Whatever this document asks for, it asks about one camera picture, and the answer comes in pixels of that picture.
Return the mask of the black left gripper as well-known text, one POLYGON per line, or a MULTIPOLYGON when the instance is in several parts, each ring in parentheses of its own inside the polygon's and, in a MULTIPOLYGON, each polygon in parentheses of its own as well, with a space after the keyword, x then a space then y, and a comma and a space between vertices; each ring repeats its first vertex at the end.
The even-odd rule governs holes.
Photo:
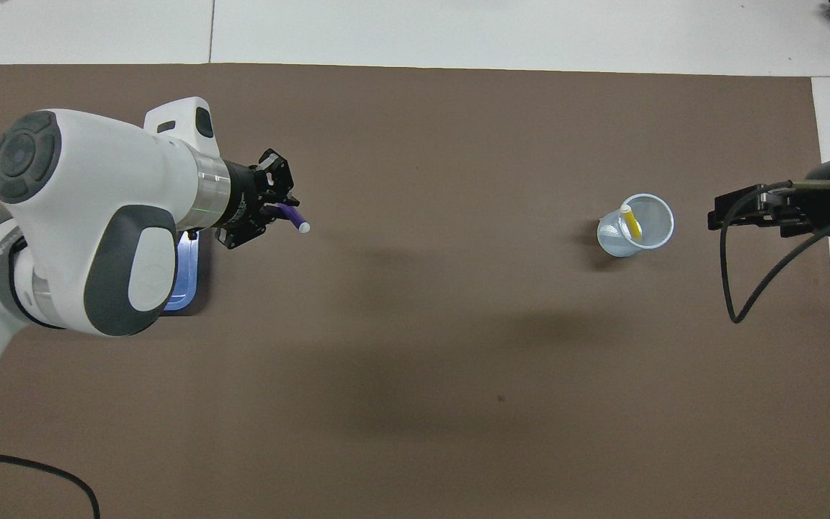
POLYGON ((215 239, 232 250, 257 239, 273 223, 267 205, 284 204, 299 207, 293 196, 295 187, 287 159, 268 148, 253 167, 225 162, 230 178, 228 202, 222 216, 213 224, 215 239))

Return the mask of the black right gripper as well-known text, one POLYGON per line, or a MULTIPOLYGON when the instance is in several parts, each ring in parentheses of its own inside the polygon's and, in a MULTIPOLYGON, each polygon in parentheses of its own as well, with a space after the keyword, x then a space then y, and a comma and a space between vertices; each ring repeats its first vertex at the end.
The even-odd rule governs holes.
MULTIPOLYGON (((830 161, 813 169, 805 178, 830 181, 830 161)), ((778 228, 781 237, 807 234, 809 219, 795 204, 795 193, 790 185, 754 185, 718 196, 708 213, 708 230, 756 226, 778 228)), ((813 191, 809 216, 813 221, 830 221, 830 188, 813 191)))

